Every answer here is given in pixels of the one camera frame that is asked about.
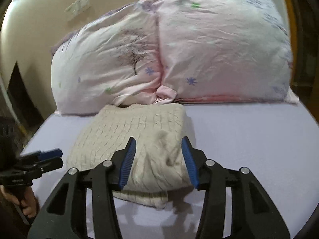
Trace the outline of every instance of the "knit sweater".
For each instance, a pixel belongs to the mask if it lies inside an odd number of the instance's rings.
[[[185,116],[180,104],[106,105],[77,138],[67,165],[80,171],[94,168],[134,137],[137,148],[127,185],[114,196],[162,208],[167,191],[190,185],[181,153]]]

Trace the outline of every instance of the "blue flower print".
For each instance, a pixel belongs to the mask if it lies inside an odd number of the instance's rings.
[[[256,8],[262,9],[261,5],[263,3],[261,1],[259,1],[259,0],[246,0],[246,2],[252,4]]]
[[[273,86],[272,89],[275,91],[275,93],[280,94],[282,98],[285,98],[287,96],[289,88],[289,83],[282,83],[281,87]]]
[[[149,0],[141,0],[141,1],[137,2],[136,5],[141,7],[142,10],[144,10],[146,12],[153,12],[154,11],[152,2]]]
[[[273,28],[279,28],[280,30],[282,30],[284,32],[284,34],[286,36],[288,36],[288,33],[285,29],[285,27],[283,26],[283,24],[279,23],[278,19],[276,17],[271,16],[268,13],[264,14],[264,18],[265,21],[269,22]]]
[[[154,71],[151,67],[146,68],[146,69],[145,69],[145,72],[146,72],[149,76],[151,76],[153,73],[155,73],[155,71]]]
[[[188,83],[189,85],[195,85],[197,83],[196,79],[193,77],[186,78],[186,80],[186,83]]]

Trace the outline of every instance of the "blue rubber grip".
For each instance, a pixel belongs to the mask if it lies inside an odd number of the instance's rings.
[[[127,184],[127,180],[129,179],[135,153],[136,140],[133,138],[120,168],[119,186],[121,189],[123,189],[123,187]]]
[[[43,153],[39,154],[38,159],[40,161],[43,161],[43,160],[51,159],[54,157],[62,157],[62,154],[63,153],[60,149],[54,149],[54,150],[43,152]]]
[[[184,156],[190,182],[197,189],[199,185],[198,171],[185,137],[181,140],[181,151]]]

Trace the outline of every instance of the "human hand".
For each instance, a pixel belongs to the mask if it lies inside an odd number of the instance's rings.
[[[0,185],[0,190],[7,201],[16,205],[21,205],[23,207],[22,212],[25,216],[28,216],[28,218],[36,216],[37,202],[31,187],[26,188],[24,192],[24,199],[21,200],[21,202],[19,202],[16,196],[6,190],[3,185]]]

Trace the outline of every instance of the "bed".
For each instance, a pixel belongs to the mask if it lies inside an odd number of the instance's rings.
[[[186,126],[194,148],[223,167],[247,166],[268,192],[293,238],[319,201],[319,128],[302,105],[196,104],[185,105]],[[68,157],[81,130],[93,117],[51,115],[24,153],[60,148]],[[66,167],[34,180],[43,205]],[[204,192],[172,191],[165,209],[114,199],[123,238],[194,238]],[[94,238],[91,192],[87,192],[88,235]],[[226,192],[224,236],[230,235],[231,192]]]

